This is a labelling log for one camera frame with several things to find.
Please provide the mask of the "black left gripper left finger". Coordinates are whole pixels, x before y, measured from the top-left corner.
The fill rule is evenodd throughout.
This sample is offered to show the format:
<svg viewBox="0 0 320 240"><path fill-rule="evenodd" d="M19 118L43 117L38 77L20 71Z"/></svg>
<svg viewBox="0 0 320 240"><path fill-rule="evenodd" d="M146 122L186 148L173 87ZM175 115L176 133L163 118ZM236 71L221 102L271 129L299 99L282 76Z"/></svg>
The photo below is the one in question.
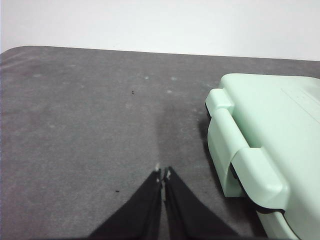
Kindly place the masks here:
<svg viewBox="0 0 320 240"><path fill-rule="evenodd" d="M91 240L157 240L162 211L161 171L154 170L131 198L94 230Z"/></svg>

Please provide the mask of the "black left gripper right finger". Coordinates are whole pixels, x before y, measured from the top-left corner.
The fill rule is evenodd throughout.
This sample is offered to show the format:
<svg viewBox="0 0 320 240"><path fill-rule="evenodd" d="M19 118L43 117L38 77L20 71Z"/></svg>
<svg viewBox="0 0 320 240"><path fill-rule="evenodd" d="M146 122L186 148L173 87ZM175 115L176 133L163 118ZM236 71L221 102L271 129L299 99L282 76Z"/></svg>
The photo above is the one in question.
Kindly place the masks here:
<svg viewBox="0 0 320 240"><path fill-rule="evenodd" d="M172 240L233 240L240 236L196 197L171 166L165 169L163 180Z"/></svg>

